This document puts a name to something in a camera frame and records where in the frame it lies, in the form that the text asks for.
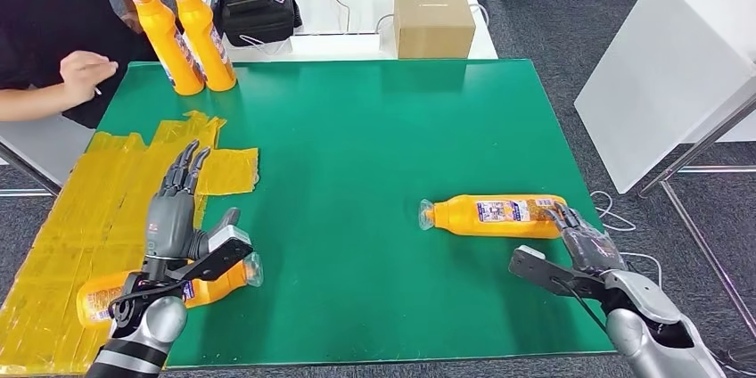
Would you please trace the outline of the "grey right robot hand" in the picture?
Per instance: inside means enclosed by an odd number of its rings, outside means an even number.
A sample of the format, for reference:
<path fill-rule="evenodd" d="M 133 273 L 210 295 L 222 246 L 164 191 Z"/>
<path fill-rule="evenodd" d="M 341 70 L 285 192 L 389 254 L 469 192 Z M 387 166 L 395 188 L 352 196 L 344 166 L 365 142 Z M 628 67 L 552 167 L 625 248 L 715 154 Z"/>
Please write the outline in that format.
<path fill-rule="evenodd" d="M 575 269 L 588 275 L 628 269 L 611 237 L 589 224 L 575 209 L 557 202 L 546 212 L 559 230 Z"/>

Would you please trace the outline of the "person's right hand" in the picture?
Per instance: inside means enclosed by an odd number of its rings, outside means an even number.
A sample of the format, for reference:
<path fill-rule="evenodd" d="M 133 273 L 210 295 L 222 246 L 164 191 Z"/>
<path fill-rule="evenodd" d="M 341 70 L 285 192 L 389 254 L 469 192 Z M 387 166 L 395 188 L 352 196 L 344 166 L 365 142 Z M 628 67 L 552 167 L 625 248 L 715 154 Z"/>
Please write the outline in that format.
<path fill-rule="evenodd" d="M 97 86 L 111 78 L 119 68 L 116 61 L 88 51 L 75 51 L 60 62 L 63 91 L 67 104 L 76 106 L 91 100 Z"/>

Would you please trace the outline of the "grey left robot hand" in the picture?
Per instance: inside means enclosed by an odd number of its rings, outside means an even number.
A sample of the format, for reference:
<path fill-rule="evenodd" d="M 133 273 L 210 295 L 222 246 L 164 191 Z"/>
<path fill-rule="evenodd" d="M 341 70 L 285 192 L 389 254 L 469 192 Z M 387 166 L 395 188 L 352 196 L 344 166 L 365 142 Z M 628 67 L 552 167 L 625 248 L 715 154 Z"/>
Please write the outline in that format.
<path fill-rule="evenodd" d="M 150 259 L 197 260 L 225 241 L 227 226 L 238 223 L 241 211 L 230 208 L 209 231 L 193 223 L 195 192 L 210 148 L 192 140 L 168 167 L 147 211 L 145 256 Z"/>

